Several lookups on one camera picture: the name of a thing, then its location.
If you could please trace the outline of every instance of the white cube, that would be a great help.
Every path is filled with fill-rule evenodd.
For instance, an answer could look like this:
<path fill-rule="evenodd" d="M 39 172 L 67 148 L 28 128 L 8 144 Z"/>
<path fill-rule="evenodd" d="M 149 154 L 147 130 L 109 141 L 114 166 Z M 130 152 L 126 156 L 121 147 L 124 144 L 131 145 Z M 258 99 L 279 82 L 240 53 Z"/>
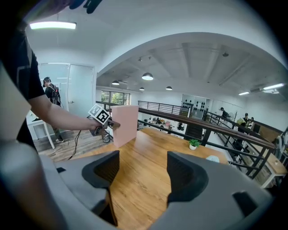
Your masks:
<path fill-rule="evenodd" d="M 98 104 L 93 105 L 88 114 L 90 114 L 96 121 L 99 121 L 102 125 L 104 125 L 110 117 L 109 113 Z"/>

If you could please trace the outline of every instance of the wooden tabletop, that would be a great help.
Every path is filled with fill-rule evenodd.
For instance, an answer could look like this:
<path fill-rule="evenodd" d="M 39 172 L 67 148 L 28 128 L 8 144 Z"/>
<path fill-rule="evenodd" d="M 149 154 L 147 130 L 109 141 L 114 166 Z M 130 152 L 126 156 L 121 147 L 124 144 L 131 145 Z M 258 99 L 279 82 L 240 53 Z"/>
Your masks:
<path fill-rule="evenodd" d="M 250 144 L 250 145 L 254 147 L 255 149 L 257 149 L 259 152 L 261 152 L 263 148 L 255 144 Z M 265 150 L 263 156 L 265 157 L 267 153 L 268 153 L 268 149 Z M 279 175 L 287 174 L 287 170 L 285 166 L 273 154 L 270 154 L 270 156 L 267 159 L 267 163 L 270 166 L 270 168 L 274 171 L 275 174 L 279 174 Z"/>
<path fill-rule="evenodd" d="M 189 142 L 156 129 L 144 128 L 136 138 L 116 148 L 113 143 L 79 157 L 120 150 L 120 169 L 111 185 L 111 195 L 119 228 L 147 229 L 166 210 L 171 193 L 167 173 L 167 152 L 178 151 L 206 158 L 215 155 L 227 164 L 223 153 L 199 146 L 189 149 Z"/>

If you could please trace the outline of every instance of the backpack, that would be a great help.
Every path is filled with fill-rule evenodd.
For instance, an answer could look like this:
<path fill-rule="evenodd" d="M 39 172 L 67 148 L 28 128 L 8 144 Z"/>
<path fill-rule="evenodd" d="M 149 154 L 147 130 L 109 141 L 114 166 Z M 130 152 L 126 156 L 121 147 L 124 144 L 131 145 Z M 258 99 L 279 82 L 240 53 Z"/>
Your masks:
<path fill-rule="evenodd" d="M 50 84 L 48 87 L 52 89 L 52 98 L 51 101 L 53 104 L 61 106 L 61 98 L 59 94 L 59 88 L 53 84 Z"/>
<path fill-rule="evenodd" d="M 227 118 L 229 117 L 229 114 L 226 112 L 226 111 L 223 111 L 223 115 L 222 115 L 224 118 Z"/>

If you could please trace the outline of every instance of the hand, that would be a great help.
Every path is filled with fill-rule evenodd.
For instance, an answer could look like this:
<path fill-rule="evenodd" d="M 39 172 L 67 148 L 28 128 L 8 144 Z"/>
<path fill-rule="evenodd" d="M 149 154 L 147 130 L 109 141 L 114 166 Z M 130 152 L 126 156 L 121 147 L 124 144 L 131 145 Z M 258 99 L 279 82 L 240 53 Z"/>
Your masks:
<path fill-rule="evenodd" d="M 90 130 L 95 130 L 97 127 L 102 127 L 102 124 L 100 124 L 98 121 L 96 121 L 94 118 L 88 118 L 90 121 L 91 127 Z"/>

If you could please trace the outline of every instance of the small white pot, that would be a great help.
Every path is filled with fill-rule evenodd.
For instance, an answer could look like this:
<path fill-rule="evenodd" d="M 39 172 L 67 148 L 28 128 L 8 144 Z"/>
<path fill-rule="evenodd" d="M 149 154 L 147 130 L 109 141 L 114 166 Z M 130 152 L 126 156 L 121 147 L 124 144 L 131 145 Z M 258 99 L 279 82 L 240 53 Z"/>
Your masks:
<path fill-rule="evenodd" d="M 195 150 L 197 147 L 196 147 L 196 146 L 189 145 L 189 148 L 190 148 L 191 150 Z"/>

